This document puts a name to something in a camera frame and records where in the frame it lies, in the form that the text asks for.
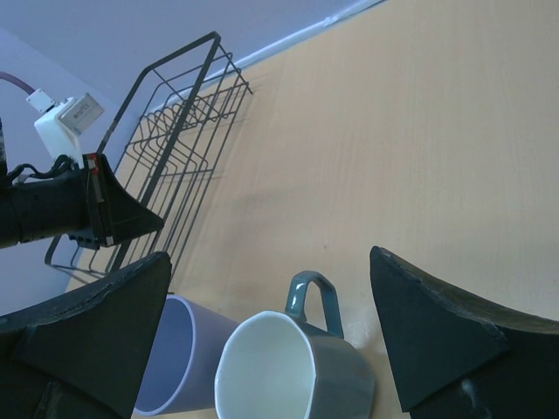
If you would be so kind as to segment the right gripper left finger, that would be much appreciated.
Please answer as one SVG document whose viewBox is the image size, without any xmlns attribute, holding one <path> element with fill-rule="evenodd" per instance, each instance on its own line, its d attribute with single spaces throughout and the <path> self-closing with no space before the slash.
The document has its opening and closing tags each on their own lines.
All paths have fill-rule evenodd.
<svg viewBox="0 0 559 419">
<path fill-rule="evenodd" d="M 171 280 L 155 252 L 1 318 L 3 418 L 129 418 Z"/>
</svg>

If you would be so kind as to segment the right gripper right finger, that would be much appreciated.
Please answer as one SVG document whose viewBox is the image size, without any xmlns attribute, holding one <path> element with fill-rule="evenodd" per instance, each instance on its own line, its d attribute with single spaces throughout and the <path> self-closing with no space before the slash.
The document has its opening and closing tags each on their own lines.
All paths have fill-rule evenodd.
<svg viewBox="0 0 559 419">
<path fill-rule="evenodd" d="M 558 323 L 496 304 L 375 246 L 370 283 L 412 418 L 556 418 Z"/>
</svg>

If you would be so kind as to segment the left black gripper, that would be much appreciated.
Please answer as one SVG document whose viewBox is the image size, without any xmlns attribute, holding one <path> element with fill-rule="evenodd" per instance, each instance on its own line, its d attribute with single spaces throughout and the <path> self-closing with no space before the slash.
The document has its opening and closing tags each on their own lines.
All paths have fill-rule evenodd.
<svg viewBox="0 0 559 419">
<path fill-rule="evenodd" d="M 164 221 L 121 186 L 105 155 L 85 155 L 84 163 L 72 167 L 62 155 L 50 171 L 33 173 L 33 182 L 15 182 L 28 164 L 1 177 L 3 248 L 66 234 L 98 249 L 162 229 Z"/>
</svg>

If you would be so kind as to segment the black wire dish rack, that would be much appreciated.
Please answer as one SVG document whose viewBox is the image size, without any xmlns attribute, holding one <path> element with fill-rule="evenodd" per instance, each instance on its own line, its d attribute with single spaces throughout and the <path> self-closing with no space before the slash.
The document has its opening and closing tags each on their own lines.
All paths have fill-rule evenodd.
<svg viewBox="0 0 559 419">
<path fill-rule="evenodd" d="M 144 67 L 96 149 L 107 156 L 117 182 L 159 216 L 163 228 L 98 250 L 55 237 L 45 264 L 72 283 L 87 284 L 165 251 L 179 271 L 251 92 L 216 31 Z"/>
</svg>

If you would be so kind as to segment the purple plastic cup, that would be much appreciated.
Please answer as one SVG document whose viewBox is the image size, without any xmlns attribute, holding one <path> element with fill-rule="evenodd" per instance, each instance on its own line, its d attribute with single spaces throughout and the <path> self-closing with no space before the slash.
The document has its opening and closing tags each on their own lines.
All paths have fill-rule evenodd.
<svg viewBox="0 0 559 419">
<path fill-rule="evenodd" d="M 134 412 L 157 416 L 213 408 L 217 366 L 237 327 L 232 319 L 169 294 Z"/>
</svg>

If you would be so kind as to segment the grey ceramic mug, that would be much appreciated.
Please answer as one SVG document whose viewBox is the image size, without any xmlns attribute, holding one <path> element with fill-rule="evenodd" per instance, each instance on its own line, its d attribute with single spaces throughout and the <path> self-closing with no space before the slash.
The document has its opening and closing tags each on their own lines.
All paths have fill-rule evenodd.
<svg viewBox="0 0 559 419">
<path fill-rule="evenodd" d="M 344 338 L 335 287 L 302 271 L 283 312 L 253 315 L 226 341 L 214 404 L 220 418 L 368 418 L 375 391 L 370 364 Z"/>
</svg>

